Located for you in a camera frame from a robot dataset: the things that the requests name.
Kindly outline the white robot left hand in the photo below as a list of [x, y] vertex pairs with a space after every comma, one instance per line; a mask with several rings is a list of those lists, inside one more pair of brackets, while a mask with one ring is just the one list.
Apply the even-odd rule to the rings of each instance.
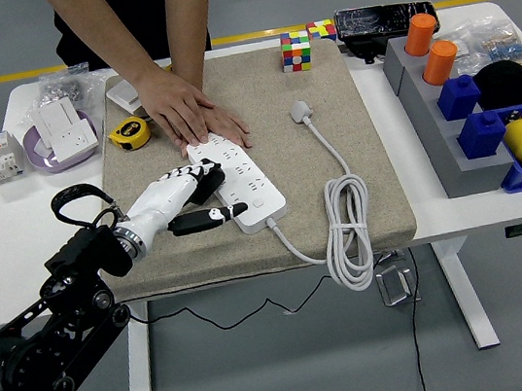
[[248, 204], [238, 202], [187, 214], [181, 210], [188, 203], [205, 203], [225, 179], [222, 166], [208, 159], [174, 169], [146, 188], [113, 233], [130, 258], [138, 260], [151, 251], [159, 232], [182, 236], [219, 227], [248, 210]]

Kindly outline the person's right hand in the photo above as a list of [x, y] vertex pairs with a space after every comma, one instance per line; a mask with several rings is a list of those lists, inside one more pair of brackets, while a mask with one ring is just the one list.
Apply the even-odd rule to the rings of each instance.
[[171, 142], [178, 146], [206, 142], [208, 127], [201, 110], [214, 104], [199, 89], [157, 65], [127, 80], [138, 93], [144, 111]]

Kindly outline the person's left hand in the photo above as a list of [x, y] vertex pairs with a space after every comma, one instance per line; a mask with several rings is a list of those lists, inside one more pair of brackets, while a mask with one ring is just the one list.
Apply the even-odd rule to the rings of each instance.
[[175, 130], [172, 142], [180, 149], [182, 156], [186, 155], [189, 145], [207, 143], [209, 132], [223, 136], [226, 140], [245, 149], [253, 146], [251, 138], [248, 136], [250, 132], [249, 127], [242, 119], [224, 108], [210, 108], [201, 105], [198, 108], [207, 128], [200, 136], [196, 135], [193, 141], [187, 140], [178, 130]]

